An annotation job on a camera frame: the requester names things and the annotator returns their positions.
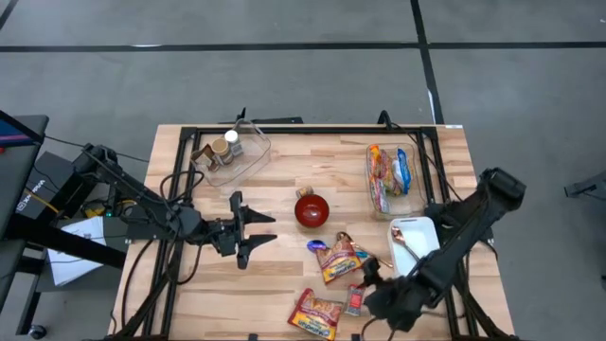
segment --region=wheel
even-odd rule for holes
[[[34,340],[40,340],[41,338],[46,336],[46,328],[39,325],[31,325],[29,327],[29,332],[27,335],[31,336]]]

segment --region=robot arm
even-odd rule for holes
[[[379,263],[367,260],[363,285],[376,286],[365,299],[370,313],[387,319],[393,330],[410,331],[421,316],[422,306],[435,308],[444,298],[453,285],[457,264],[492,224],[520,206],[525,190],[524,184],[503,170],[485,170],[476,192],[463,202],[429,205],[425,214],[436,227],[449,226],[454,235],[423,257],[407,276],[382,279],[377,272]]]
[[[176,236],[177,240],[195,245],[211,243],[224,257],[238,253],[240,269],[246,268],[254,248],[276,238],[276,235],[252,235],[245,239],[246,224],[272,223],[275,219],[242,206],[240,191],[229,199],[233,219],[208,222],[191,204],[168,201],[146,188],[118,165],[116,152],[107,147],[87,144],[73,166],[76,173],[94,177],[135,200],[155,224]]]

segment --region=wooden table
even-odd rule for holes
[[[172,173],[181,128],[179,125],[158,127],[145,181],[153,190],[158,191],[161,179]],[[438,126],[437,131],[448,181],[461,196],[467,196],[474,191],[476,180],[464,131],[447,126]],[[247,233],[274,233],[278,238],[256,249],[245,271],[237,268],[235,257],[221,258],[212,247],[205,246],[196,276],[177,288],[170,339],[246,339],[251,332],[258,333],[261,340],[314,339],[312,334],[286,322],[302,291],[312,288],[319,297],[343,301],[347,286],[361,282],[362,273],[348,274],[326,285],[315,255],[306,248],[307,241],[320,239],[331,244],[338,231],[346,231],[357,243],[390,259],[386,238],[389,222],[371,217],[365,149],[373,143],[413,144],[411,139],[407,135],[269,136],[272,161],[242,183],[240,190],[246,204],[276,218],[273,224],[248,225]],[[215,137],[205,135],[202,145]],[[433,157],[429,142],[426,144]],[[418,160],[416,168],[417,174],[422,174]],[[430,169],[436,197],[440,198],[437,172],[431,165]],[[330,205],[329,220],[314,230],[300,227],[294,218],[294,192],[306,185],[313,186]],[[413,182],[413,190],[418,185]],[[194,205],[208,220],[229,218],[229,194],[204,182],[193,191]],[[135,242],[129,248],[114,308],[118,321],[124,282],[143,244]],[[128,316],[134,314],[150,290],[156,253],[157,242],[135,269],[127,301]],[[187,245],[181,262],[181,278],[192,271],[195,255],[196,247]],[[391,271],[384,267],[382,275],[388,277]],[[497,326],[513,333],[497,262],[480,244],[472,250],[470,285],[471,292]],[[463,312],[459,296],[454,296],[457,310]],[[159,332],[164,297],[156,307],[153,328]],[[342,314],[337,339],[350,340],[369,318],[366,309],[360,317]],[[459,325],[466,333],[464,320],[461,319]],[[388,326],[383,321],[374,323],[365,333],[367,340],[385,340],[388,335]],[[450,333],[445,318],[424,315],[410,332],[396,332],[394,339],[450,340]]]

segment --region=gray floor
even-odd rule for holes
[[[415,41],[408,5],[20,0],[0,45]],[[600,0],[431,0],[421,9],[430,42],[606,41]],[[566,199],[562,186],[606,169],[606,50],[432,51],[432,60],[444,118],[465,126],[476,170],[500,166],[528,185],[523,207],[495,227],[516,332],[602,340],[606,214],[601,202]],[[433,120],[416,50],[0,53],[0,75],[2,110],[47,114],[50,135],[142,157],[157,124],[229,120],[243,106],[250,117],[309,123],[369,123],[381,109],[402,123]],[[145,165],[123,165],[143,178]],[[106,290],[43,296],[35,321],[47,339],[104,335],[118,275]],[[0,340],[24,339],[7,312],[21,309],[29,280],[13,284]]]

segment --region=metal spoon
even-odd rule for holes
[[[415,253],[415,251],[413,251],[410,246],[408,246],[406,244],[406,240],[404,239],[404,235],[401,233],[400,229],[395,227],[395,226],[391,226],[391,236],[394,238],[394,241],[397,242],[398,244],[404,246],[404,248],[406,249],[406,251],[408,251],[408,253],[416,260],[419,261],[419,256],[417,256],[417,254]]]
[[[358,243],[354,242],[353,239],[351,238],[351,236],[349,236],[347,232],[343,232],[343,231],[337,232],[337,241],[341,241],[341,240],[348,241],[349,244],[351,244],[351,246],[353,246],[353,248],[357,248],[360,251],[366,252],[370,257],[376,258],[378,261],[380,261],[381,263],[383,263],[383,265],[385,265],[386,267],[388,267],[388,268],[393,268],[394,267],[394,265],[392,263],[390,263],[389,261],[380,259],[379,257],[377,257],[377,255],[375,255],[372,252],[364,249]]]

